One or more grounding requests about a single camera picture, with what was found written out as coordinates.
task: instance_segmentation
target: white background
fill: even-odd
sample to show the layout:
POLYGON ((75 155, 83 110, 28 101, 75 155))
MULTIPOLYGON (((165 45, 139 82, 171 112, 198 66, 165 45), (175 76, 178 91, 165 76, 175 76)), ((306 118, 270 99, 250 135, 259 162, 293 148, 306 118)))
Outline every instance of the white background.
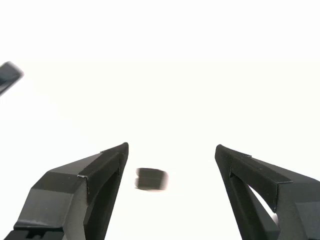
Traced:
POLYGON ((319 1, 4 1, 0 239, 49 169, 129 143, 107 239, 235 239, 218 144, 320 179, 319 1), (159 168, 168 189, 134 188, 159 168))

